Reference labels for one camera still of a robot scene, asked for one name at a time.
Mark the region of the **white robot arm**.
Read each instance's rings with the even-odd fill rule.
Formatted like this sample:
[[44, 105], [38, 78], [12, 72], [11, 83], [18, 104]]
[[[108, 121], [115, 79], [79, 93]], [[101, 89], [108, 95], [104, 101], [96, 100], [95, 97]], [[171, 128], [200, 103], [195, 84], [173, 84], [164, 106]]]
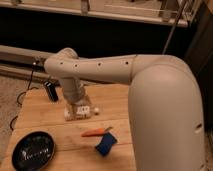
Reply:
[[206, 171], [201, 92], [183, 60], [142, 54], [82, 59], [65, 48], [48, 57], [44, 67], [60, 81], [69, 103], [83, 95], [81, 86], [70, 86], [73, 78], [129, 86], [137, 171]]

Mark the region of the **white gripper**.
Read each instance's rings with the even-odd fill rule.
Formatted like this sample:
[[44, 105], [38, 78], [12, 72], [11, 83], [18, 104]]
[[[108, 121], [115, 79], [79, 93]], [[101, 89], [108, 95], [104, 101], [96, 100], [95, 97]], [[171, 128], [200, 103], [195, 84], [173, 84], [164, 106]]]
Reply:
[[[62, 87], [63, 96], [65, 98], [66, 102], [66, 108], [69, 113], [73, 113], [73, 105], [74, 103], [77, 103], [85, 96], [85, 88], [81, 84], [80, 80], [76, 77], [71, 78], [61, 78], [59, 80], [59, 83]], [[92, 106], [90, 97], [86, 95], [83, 98], [82, 102], [83, 106]]]

